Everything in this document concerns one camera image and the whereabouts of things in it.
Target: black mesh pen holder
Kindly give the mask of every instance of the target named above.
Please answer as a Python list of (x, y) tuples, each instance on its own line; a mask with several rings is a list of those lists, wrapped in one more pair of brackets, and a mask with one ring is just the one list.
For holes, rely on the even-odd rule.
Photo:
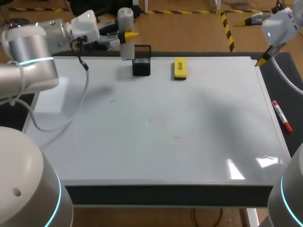
[(146, 77), (151, 74), (151, 55), (150, 45), (135, 45), (133, 59), (133, 75)]

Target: yellow eraser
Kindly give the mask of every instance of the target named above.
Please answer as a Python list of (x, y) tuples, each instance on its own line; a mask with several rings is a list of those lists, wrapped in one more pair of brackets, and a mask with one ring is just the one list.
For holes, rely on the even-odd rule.
[(175, 58), (174, 79), (186, 79), (186, 58)]

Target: white tabletop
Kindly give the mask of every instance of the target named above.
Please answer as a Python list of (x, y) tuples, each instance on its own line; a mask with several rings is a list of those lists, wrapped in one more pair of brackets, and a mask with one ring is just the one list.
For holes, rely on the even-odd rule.
[[(83, 58), (90, 84), (69, 127), (24, 131), (65, 185), (273, 185), (290, 156), (259, 68), (249, 57), (152, 58), (149, 77), (131, 61)], [(40, 94), (35, 116), (52, 128), (75, 110), (85, 73), (75, 57), (55, 59), (59, 87)]]

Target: wooden floor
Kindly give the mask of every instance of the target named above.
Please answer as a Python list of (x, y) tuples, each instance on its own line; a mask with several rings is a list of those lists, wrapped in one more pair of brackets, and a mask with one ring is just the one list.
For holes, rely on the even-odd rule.
[[(150, 0), (149, 10), (209, 10), (213, 9), (213, 0)], [(269, 10), (275, 0), (255, 0), (255, 9)], [(65, 8), (63, 0), (40, 2), (18, 0), (10, 7), (23, 8)], [(11, 17), (24, 17), (32, 22), (63, 18), (70, 20), (70, 12), (10, 12)], [(236, 52), (264, 52), (268, 46), (259, 26), (233, 27), (237, 21), (249, 17), (250, 13), (229, 13), (228, 24), (234, 39)], [(135, 29), (141, 33), (138, 44), (150, 44), (153, 51), (187, 52), (229, 52), (229, 46), (220, 16), (216, 14), (148, 14), (141, 15)], [(297, 36), (283, 49), (290, 52), (303, 75), (303, 37)], [(0, 52), (0, 60), (8, 59)], [(266, 216), (259, 210), (260, 217)], [(219, 216), (218, 209), (196, 209), (196, 219), (200, 227), (212, 227)], [(194, 227), (192, 209), (75, 209), (75, 227)], [(239, 209), (223, 209), (223, 218), (219, 227), (241, 227)]]

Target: marker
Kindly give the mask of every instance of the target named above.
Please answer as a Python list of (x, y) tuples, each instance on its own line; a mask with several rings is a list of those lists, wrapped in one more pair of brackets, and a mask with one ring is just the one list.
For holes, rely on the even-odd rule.
[(279, 115), (282, 123), (284, 124), (284, 127), (287, 131), (288, 134), (292, 133), (293, 130), (292, 130), (292, 127), (290, 127), (290, 124), (288, 123), (286, 117), (284, 116), (281, 108), (279, 107), (278, 103), (276, 102), (276, 100), (273, 100), (272, 101), (272, 104), (274, 106), (274, 109), (276, 110), (276, 113)]

